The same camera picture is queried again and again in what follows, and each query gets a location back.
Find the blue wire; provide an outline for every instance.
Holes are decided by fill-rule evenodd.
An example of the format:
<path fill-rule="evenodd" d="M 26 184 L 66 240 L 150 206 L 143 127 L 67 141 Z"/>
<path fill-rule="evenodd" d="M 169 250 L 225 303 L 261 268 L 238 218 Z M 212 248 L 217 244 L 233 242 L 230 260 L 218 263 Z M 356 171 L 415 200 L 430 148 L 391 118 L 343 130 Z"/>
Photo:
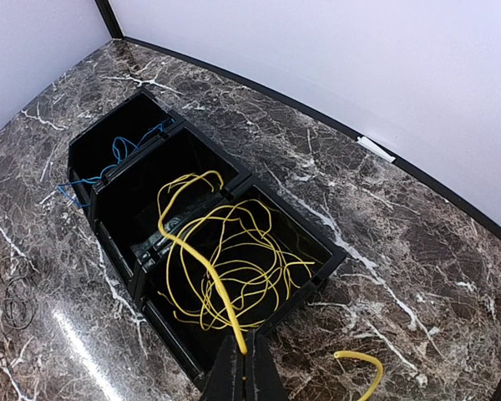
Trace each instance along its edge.
<path fill-rule="evenodd" d="M 65 187 L 67 187 L 67 186 L 73 186 L 73 185 L 77 185 L 77 184 L 87 184 L 87 185 L 94 185 L 94 184 L 96 184 L 96 182 L 98 180 L 102 180 L 102 177 L 104 176 L 104 173 L 106 171 L 111 170 L 114 167 L 117 167 L 118 165 L 120 165 L 128 157 L 128 155 L 129 155 L 129 153 L 128 153 L 128 145 L 131 145 L 133 147 L 132 151 L 130 152 L 130 154 L 132 154 L 132 153 L 134 153 L 141 146 L 141 144 L 143 143 L 144 139 L 147 136 L 149 136 L 150 134 L 152 134 L 153 132 L 155 132 L 158 129 L 159 129 L 160 132 L 164 132 L 164 129 L 165 129 L 164 125 L 167 124 L 167 123 L 174 123 L 174 122 L 175 122 L 175 120 L 169 117 L 168 119 L 166 119 L 162 123 L 156 125 L 152 129 L 150 129 L 149 132 L 147 132 L 145 135 L 143 135 L 143 138 L 141 138 L 141 140 L 137 144 L 135 144 L 131 140 L 127 140 L 123 136 L 117 136 L 117 137 L 115 137 L 114 142 L 113 142 L 111 148 L 112 148 L 112 151 L 114 153 L 114 157 L 117 160 L 117 163 L 115 163 L 113 165 L 108 165 L 108 166 L 104 167 L 102 169 L 102 171 L 100 171 L 100 175 L 98 175 L 98 176 L 91 177 L 91 178 L 83 178 L 82 180 L 68 182 L 66 184 L 58 184 L 58 190 L 59 190 L 59 192 L 61 192 L 67 199 L 69 199 L 70 201 L 72 201 L 73 204 L 75 206 L 77 206 L 77 207 L 89 207 L 89 206 L 91 206 L 90 203 L 83 205 L 80 202 L 78 202 L 78 199 L 74 199 L 71 195 L 69 195 L 67 193 L 67 191 L 65 190 Z M 121 143 L 121 144 L 124 145 L 124 158 L 121 158 L 121 151 L 120 151 L 119 147 L 117 146 L 118 143 Z"/>

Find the black plastic bin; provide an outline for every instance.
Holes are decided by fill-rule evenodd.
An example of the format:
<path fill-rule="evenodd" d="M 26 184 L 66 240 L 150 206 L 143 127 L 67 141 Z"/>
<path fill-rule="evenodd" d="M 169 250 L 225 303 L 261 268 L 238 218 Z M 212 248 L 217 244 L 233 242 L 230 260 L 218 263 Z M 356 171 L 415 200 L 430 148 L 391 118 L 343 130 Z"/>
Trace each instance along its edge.
<path fill-rule="evenodd" d="M 224 188 L 212 192 L 202 181 L 193 185 L 171 209 L 165 228 L 172 232 L 251 174 L 192 124 L 184 122 L 157 138 L 93 186 L 88 219 L 132 295 L 137 261 L 151 258 L 166 243 L 158 231 L 159 189 L 182 175 L 208 170 L 220 172 Z"/>
<path fill-rule="evenodd" d="M 104 117 L 89 126 L 82 134 L 74 138 L 68 147 L 68 180 L 75 182 L 99 176 L 101 171 L 115 163 L 113 142 L 118 136 L 148 147 L 157 134 L 145 134 L 158 124 L 164 126 L 164 132 L 182 122 L 174 111 L 166 112 L 156 103 L 155 97 L 146 89 L 140 89 Z M 129 155 L 118 167 L 122 168 L 138 151 Z M 88 214 L 92 186 L 78 183 L 73 186 L 78 201 L 85 214 Z"/>
<path fill-rule="evenodd" d="M 232 205 L 246 199 L 259 199 L 272 210 L 273 230 L 271 235 L 281 244 L 284 251 L 296 253 L 305 261 L 313 261 L 311 266 L 312 277 L 302 270 L 302 267 L 291 270 L 291 277 L 294 282 L 301 285 L 301 288 L 291 294 L 291 297 L 281 304 L 280 308 L 273 312 L 274 300 L 266 297 L 259 307 L 253 309 L 252 314 L 246 315 L 241 323 L 246 323 L 246 319 L 266 321 L 255 331 L 260 334 L 267 334 L 278 323 L 280 323 L 294 308 L 309 297 L 324 281 L 334 272 L 345 258 L 346 254 L 342 249 L 335 246 L 330 240 L 317 231 L 298 212 L 287 205 L 278 195 L 271 192 L 261 181 L 250 178 L 242 185 L 234 189 L 230 194 L 216 206 L 230 203 Z M 257 204 L 248 203 L 249 210 L 255 213 L 259 226 L 263 226 L 264 219 L 267 218 Z M 208 257 L 218 244 L 220 233 L 220 223 L 208 221 L 199 230 L 194 232 L 188 242 Z M 146 319 L 161 336 L 167 347 L 175 356 L 180 366 L 186 371 L 194 384 L 202 389 L 207 373 L 211 370 L 215 356 L 226 335 L 233 335 L 230 327 L 223 330 L 203 331 L 200 326 L 190 323 L 182 323 L 175 319 L 174 307 L 158 291 L 166 293 L 166 262 L 169 248 L 159 250 L 157 254 L 151 254 L 151 258 L 141 261 L 141 268 L 138 273 L 138 283 L 135 288 L 135 301 L 141 308 Z M 233 255 L 230 252 L 226 257 L 243 256 L 251 258 L 255 263 L 267 263 L 265 254 L 261 254 L 255 247 L 246 249 L 238 247 Z M 200 280 L 205 269 L 189 254 L 185 254 L 186 265 L 190 272 L 191 280 Z M 199 301 L 191 293 L 189 283 L 181 269 L 180 259 L 171 259 L 171 287 L 177 293 L 179 302 L 185 304 L 189 309 L 200 308 Z M 233 296 L 237 293 L 238 285 L 226 288 Z"/>

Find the marble floor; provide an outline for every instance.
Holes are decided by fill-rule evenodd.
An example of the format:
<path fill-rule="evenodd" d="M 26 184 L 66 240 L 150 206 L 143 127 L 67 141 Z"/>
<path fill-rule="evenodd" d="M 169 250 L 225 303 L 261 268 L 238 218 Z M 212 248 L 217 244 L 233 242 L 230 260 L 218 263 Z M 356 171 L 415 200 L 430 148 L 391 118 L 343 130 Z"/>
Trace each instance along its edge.
<path fill-rule="evenodd" d="M 501 378 L 501 241 L 345 135 L 210 71 L 124 41 L 0 132 L 0 400 L 200 396 L 57 191 L 68 142 L 139 86 L 268 182 L 349 257 L 269 338 L 290 399 L 490 399 Z"/>

